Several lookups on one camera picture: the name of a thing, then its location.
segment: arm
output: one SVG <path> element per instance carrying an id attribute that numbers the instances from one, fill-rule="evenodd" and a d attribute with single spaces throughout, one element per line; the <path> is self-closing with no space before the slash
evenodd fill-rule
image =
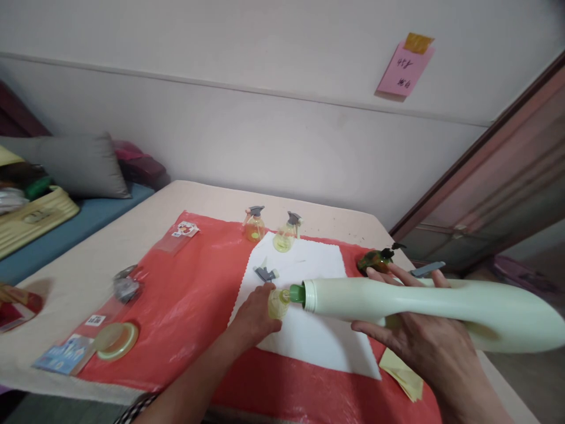
<path id="1" fill-rule="evenodd" d="M 259 286 L 228 329 L 135 420 L 135 424 L 200 423 L 210 399 L 234 361 L 283 323 L 269 318 L 272 283 Z"/>
<path id="2" fill-rule="evenodd" d="M 405 286 L 422 286 L 394 264 L 389 269 Z M 369 278 L 401 284 L 367 269 Z M 449 288 L 440 271 L 432 273 L 436 287 Z M 399 314 L 402 325 L 388 329 L 354 321 L 351 328 L 392 350 L 431 387 L 444 424 L 507 424 L 512 419 L 490 385 L 464 325 L 456 320 L 415 313 Z"/>

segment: yellow basket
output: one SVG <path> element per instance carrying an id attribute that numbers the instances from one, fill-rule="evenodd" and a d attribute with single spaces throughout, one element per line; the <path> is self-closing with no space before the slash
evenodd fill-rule
<path id="1" fill-rule="evenodd" d="M 23 208 L 0 216 L 0 259 L 69 220 L 79 207 L 61 187 Z"/>

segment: metal object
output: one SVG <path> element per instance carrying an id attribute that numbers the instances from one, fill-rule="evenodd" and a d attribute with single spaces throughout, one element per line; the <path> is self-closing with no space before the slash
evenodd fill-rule
<path id="1" fill-rule="evenodd" d="M 137 268 L 137 264 L 121 270 L 114 276 L 114 296 L 121 303 L 128 303 L 139 293 L 139 283 L 129 275 Z"/>
<path id="2" fill-rule="evenodd" d="M 426 274 L 431 273 L 432 271 L 435 271 L 439 268 L 442 268 L 446 265 L 445 262 L 432 262 L 431 264 L 428 264 L 426 266 L 423 266 L 422 268 L 418 268 L 415 270 L 410 271 L 410 274 L 412 274 L 414 277 L 416 278 L 422 278 L 424 277 Z"/>

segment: pink sticky note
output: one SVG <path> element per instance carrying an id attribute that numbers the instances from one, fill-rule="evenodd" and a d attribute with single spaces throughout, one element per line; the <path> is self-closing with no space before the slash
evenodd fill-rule
<path id="1" fill-rule="evenodd" d="M 435 48 L 428 47 L 423 55 L 412 53 L 410 50 L 404 49 L 404 41 L 400 43 L 388 64 L 377 91 L 403 96 L 410 95 L 435 51 Z"/>

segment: yellow paper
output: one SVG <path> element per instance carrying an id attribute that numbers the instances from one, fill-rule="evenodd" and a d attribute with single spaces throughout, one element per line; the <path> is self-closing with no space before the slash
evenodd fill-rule
<path id="1" fill-rule="evenodd" d="M 412 371 L 392 350 L 387 348 L 384 351 L 381 362 L 378 365 L 398 382 L 412 402 L 422 399 L 424 380 Z"/>
<path id="2" fill-rule="evenodd" d="M 408 34 L 408 37 L 406 37 L 404 48 L 410 50 L 412 53 L 424 54 L 434 40 L 435 38 L 425 37 L 411 32 Z"/>
<path id="3" fill-rule="evenodd" d="M 25 162 L 20 156 L 10 152 L 0 145 L 0 166 L 11 165 L 13 163 Z"/>

